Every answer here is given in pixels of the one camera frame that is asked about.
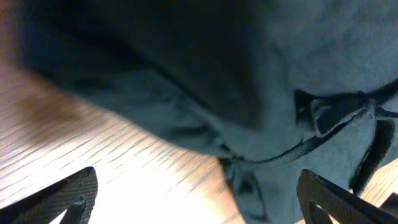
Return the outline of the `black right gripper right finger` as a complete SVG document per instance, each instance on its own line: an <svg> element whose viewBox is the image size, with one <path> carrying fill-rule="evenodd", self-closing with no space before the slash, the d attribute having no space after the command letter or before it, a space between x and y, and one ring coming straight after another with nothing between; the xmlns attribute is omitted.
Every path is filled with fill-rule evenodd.
<svg viewBox="0 0 398 224"><path fill-rule="evenodd" d="M397 224L397 194L377 208L316 173L304 169L297 197L306 224Z"/></svg>

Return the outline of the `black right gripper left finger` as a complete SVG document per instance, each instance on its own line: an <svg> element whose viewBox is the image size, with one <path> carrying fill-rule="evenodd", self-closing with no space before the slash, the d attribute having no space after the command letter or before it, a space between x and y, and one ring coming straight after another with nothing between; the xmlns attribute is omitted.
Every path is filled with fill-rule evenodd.
<svg viewBox="0 0 398 224"><path fill-rule="evenodd" d="M98 192L96 171L86 167L1 209L1 224L48 224L62 212L61 223L88 224Z"/></svg>

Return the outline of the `dark navy taped cloth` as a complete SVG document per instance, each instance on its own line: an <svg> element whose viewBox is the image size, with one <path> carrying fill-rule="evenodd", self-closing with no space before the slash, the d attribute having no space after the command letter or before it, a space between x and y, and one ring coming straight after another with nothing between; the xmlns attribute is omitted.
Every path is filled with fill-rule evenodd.
<svg viewBox="0 0 398 224"><path fill-rule="evenodd" d="M397 2L21 1L19 63L220 159L247 223L302 219L310 169L360 194L397 158Z"/></svg>

